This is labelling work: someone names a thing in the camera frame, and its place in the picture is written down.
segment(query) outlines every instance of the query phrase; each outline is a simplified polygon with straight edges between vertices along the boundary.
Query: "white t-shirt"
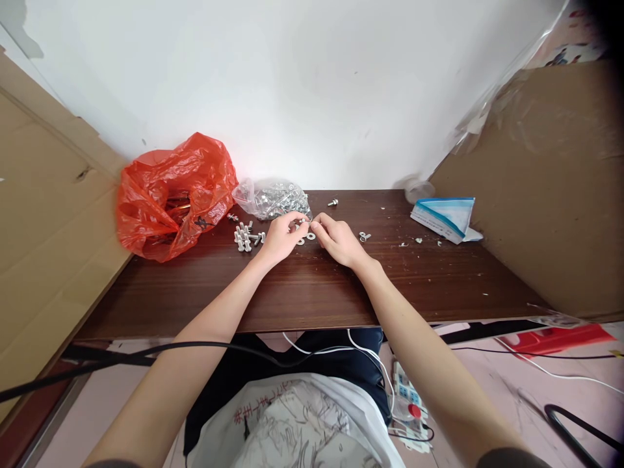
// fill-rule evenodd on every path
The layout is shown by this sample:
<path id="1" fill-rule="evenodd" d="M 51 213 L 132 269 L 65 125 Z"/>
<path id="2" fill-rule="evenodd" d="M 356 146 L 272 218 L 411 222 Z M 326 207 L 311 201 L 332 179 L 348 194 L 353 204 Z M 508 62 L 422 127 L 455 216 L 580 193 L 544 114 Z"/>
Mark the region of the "white t-shirt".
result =
<path id="1" fill-rule="evenodd" d="M 404 467 L 360 387 L 319 374 L 249 382 L 201 428 L 193 468 Z"/>

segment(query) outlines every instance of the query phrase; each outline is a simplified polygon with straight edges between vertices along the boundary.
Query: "brown cardboard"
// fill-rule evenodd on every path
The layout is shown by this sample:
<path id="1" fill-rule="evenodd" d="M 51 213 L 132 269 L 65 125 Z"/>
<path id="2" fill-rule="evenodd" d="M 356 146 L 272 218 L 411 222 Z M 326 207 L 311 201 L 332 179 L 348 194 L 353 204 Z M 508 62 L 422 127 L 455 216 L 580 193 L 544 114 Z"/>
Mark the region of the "brown cardboard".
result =
<path id="1" fill-rule="evenodd" d="M 555 310 L 624 320 L 624 138 L 607 61 L 521 71 L 437 195 L 474 196 L 486 248 Z"/>
<path id="2" fill-rule="evenodd" d="M 0 55 L 0 389 L 37 377 L 129 252 L 114 204 L 125 161 Z M 0 421 L 16 400 L 0 404 Z"/>

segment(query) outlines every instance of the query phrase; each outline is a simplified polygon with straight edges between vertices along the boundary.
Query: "blue and white package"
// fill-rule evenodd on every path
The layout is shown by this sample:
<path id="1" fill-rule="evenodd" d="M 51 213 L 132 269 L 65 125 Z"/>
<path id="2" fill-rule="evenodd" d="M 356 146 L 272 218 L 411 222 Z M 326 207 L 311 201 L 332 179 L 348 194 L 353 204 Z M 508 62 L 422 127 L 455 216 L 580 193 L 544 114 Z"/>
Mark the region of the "blue and white package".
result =
<path id="1" fill-rule="evenodd" d="M 423 198 L 416 202 L 410 217 L 454 244 L 480 241 L 483 236 L 470 228 L 475 198 Z"/>

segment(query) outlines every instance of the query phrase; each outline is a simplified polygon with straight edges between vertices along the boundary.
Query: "dark wooden tabletop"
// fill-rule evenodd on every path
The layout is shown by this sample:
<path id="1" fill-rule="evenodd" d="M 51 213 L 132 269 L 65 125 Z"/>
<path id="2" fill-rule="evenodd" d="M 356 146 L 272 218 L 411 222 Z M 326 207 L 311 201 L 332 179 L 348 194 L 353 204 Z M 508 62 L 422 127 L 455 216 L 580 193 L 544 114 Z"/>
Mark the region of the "dark wooden tabletop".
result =
<path id="1" fill-rule="evenodd" d="M 314 215 L 345 220 L 372 237 L 366 251 L 429 322 L 497 320 L 543 315 L 547 304 L 478 242 L 455 245 L 410 218 L 402 190 L 312 190 Z M 337 207 L 327 207 L 333 198 Z M 235 206 L 253 231 L 267 231 Z M 195 247 L 160 264 L 134 257 L 76 339 L 172 337 L 213 300 L 258 252 L 238 252 L 235 225 L 221 221 Z M 422 243 L 415 241 L 422 238 Z M 373 326 L 377 320 L 354 273 L 316 240 L 306 240 L 266 276 L 239 332 Z"/>

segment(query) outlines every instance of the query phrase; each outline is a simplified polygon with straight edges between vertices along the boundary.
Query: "pink floor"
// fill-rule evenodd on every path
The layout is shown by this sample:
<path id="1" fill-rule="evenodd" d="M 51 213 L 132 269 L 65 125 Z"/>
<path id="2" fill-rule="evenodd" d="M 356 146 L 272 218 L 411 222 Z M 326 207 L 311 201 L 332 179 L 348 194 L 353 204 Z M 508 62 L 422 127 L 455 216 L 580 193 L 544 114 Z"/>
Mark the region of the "pink floor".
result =
<path id="1" fill-rule="evenodd" d="M 300 333 L 290 333 L 294 341 Z M 274 350 L 290 347 L 280 333 L 261 336 Z M 131 352 L 145 349 L 154 343 L 131 341 L 114 344 L 115 350 Z M 458 345 L 485 349 L 502 349 L 493 339 Z M 607 350 L 624 350 L 624 344 L 611 342 L 576 348 L 564 353 L 568 356 L 604 354 Z M 387 344 L 382 348 L 382 359 L 390 369 L 392 356 Z M 552 468 L 582 467 L 581 462 L 565 446 L 533 406 L 558 404 L 576 414 L 608 435 L 622 441 L 624 429 L 624 395 L 598 383 L 563 380 L 550 377 L 516 357 L 472 350 L 457 351 L 457 356 L 484 388 L 496 407 L 504 414 L 527 445 Z M 578 374 L 602 380 L 624 389 L 624 360 L 564 361 L 538 358 L 535 360 L 556 374 Z M 38 463 L 40 468 L 77 467 L 104 433 L 119 412 L 132 390 L 145 374 L 143 367 L 120 365 L 101 370 L 91 376 L 50 446 Z M 408 450 L 399 440 L 399 449 L 406 466 L 419 468 L 460 467 L 441 430 L 432 421 L 435 430 L 432 453 L 420 454 Z M 575 426 L 571 432 L 582 441 L 587 450 L 603 467 L 610 467 L 614 451 Z M 183 429 L 171 447 L 164 468 L 183 468 Z"/>

